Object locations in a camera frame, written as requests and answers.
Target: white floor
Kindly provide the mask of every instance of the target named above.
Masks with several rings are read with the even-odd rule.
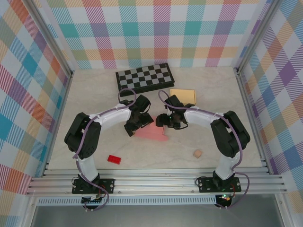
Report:
[[[75,116],[98,113],[114,107],[118,103],[117,70],[77,70],[73,78],[64,109],[59,132],[49,164],[49,169],[76,169],[73,153],[64,143],[64,137]],[[259,153],[252,135],[244,104],[233,69],[223,68],[171,68],[175,79],[174,88],[195,89],[197,106],[212,112],[237,113],[251,142],[243,152],[242,167],[260,167]],[[151,101],[149,113],[157,116],[165,112],[158,98],[158,91],[143,93]],[[138,137],[129,137],[124,123],[115,125],[100,135],[98,148],[94,154],[97,169],[136,168],[200,168],[216,167],[218,151],[212,131],[197,125],[184,130],[166,129],[168,141],[160,142]],[[199,159],[193,156],[196,149],[203,154]],[[109,155],[122,158],[121,164],[107,161]]]

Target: small beige cube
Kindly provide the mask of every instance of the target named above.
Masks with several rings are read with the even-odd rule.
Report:
[[[201,155],[202,155],[202,151],[200,151],[200,150],[196,150],[196,151],[194,152],[194,156],[195,156],[196,158],[200,158]]]

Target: black and white checkerboard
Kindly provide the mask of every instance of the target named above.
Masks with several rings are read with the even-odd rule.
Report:
[[[175,82],[167,63],[116,72],[116,77],[119,91],[123,88],[131,88],[137,94],[173,87]],[[121,92],[121,96],[131,94],[131,91]]]

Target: plaid backdrop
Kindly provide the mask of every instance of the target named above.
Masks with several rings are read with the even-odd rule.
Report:
[[[303,226],[303,0],[284,0],[242,78],[270,163]]]
[[[230,66],[260,2],[46,1],[81,69],[138,68],[164,62],[176,67]],[[35,2],[57,37],[39,0]]]
[[[21,0],[0,0],[0,226],[13,227],[53,136],[68,78]]]

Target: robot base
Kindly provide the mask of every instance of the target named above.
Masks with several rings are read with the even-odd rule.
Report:
[[[197,186],[199,192],[241,192],[241,185],[238,177],[233,177],[226,187],[219,190],[213,182],[213,177],[199,177],[197,179]]]
[[[100,179],[98,175],[93,181],[94,184],[104,188],[108,194],[114,193],[115,180],[114,179]],[[72,183],[72,194],[104,194],[99,188],[86,182],[80,175]]]

